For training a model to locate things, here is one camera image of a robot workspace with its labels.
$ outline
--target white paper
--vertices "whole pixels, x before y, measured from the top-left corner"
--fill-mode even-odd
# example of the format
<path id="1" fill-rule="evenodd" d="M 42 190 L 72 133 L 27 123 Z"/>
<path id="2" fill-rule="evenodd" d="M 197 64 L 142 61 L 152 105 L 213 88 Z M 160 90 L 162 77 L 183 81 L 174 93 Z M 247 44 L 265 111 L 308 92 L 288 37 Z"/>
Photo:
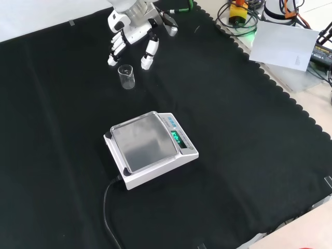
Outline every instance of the white paper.
<path id="1" fill-rule="evenodd" d="M 318 35 L 315 30 L 259 21 L 249 59 L 306 71 Z"/>

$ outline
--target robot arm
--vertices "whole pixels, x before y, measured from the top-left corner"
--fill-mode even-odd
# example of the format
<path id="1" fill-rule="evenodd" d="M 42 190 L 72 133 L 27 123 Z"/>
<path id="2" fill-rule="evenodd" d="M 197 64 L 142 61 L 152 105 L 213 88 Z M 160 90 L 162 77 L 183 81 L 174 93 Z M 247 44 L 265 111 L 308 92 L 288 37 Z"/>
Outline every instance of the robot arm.
<path id="1" fill-rule="evenodd" d="M 127 45 L 132 45 L 149 35 L 146 54 L 141 59 L 141 66 L 148 70 L 158 50 L 159 39 L 152 29 L 164 25 L 169 35 L 174 36 L 177 25 L 173 18 L 157 9 L 152 2 L 157 0 L 108 0 L 114 11 L 108 17 L 108 25 L 113 33 L 108 64 L 115 66 Z"/>

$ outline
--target green led display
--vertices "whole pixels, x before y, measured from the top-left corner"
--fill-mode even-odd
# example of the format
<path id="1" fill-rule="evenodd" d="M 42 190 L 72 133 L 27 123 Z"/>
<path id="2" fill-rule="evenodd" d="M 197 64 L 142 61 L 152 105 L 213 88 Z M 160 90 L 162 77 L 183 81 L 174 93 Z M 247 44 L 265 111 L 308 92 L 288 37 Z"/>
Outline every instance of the green led display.
<path id="1" fill-rule="evenodd" d="M 186 144 L 183 142 L 182 138 L 179 136 L 177 131 L 171 131 L 171 133 L 181 149 L 187 148 Z"/>

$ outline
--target black mat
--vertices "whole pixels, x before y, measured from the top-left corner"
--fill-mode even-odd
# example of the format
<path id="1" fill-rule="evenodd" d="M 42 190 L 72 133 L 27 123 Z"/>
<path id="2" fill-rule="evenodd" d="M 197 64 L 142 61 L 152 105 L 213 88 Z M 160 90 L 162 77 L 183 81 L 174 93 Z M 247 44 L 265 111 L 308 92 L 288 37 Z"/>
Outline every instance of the black mat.
<path id="1" fill-rule="evenodd" d="M 176 37 L 156 31 L 150 72 L 147 42 L 128 48 L 131 91 L 106 63 L 110 11 L 0 44 L 0 248 L 112 248 L 102 135 L 151 110 L 172 112 L 200 157 L 115 186 L 107 213 L 126 249 L 236 248 L 329 194 L 330 137 L 199 7 L 175 16 Z"/>

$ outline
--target yellow device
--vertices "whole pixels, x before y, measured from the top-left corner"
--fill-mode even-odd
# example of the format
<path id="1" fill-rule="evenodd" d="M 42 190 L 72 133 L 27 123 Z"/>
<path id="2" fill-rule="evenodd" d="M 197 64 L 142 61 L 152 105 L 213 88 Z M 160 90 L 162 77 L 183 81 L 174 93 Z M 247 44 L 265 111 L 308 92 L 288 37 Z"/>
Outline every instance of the yellow device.
<path id="1" fill-rule="evenodd" d="M 248 4 L 244 2 L 244 0 L 236 0 L 233 1 L 237 5 L 243 6 L 248 9 Z M 247 19 L 248 11 L 241 7 L 237 7 L 234 4 L 230 5 L 229 19 L 228 22 L 230 24 L 245 24 L 245 20 Z"/>

